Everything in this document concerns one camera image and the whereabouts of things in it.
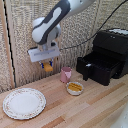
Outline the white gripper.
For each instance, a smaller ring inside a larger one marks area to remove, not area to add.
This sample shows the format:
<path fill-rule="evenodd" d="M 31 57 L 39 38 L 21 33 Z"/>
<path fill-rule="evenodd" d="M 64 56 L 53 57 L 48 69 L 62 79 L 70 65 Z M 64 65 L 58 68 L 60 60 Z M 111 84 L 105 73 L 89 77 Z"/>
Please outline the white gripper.
<path fill-rule="evenodd" d="M 40 49 L 39 47 L 34 47 L 28 50 L 28 54 L 32 62 L 37 62 L 41 60 L 50 59 L 56 57 L 60 54 L 57 45 L 49 47 L 47 50 Z M 53 66 L 53 59 L 50 61 L 50 65 Z"/>

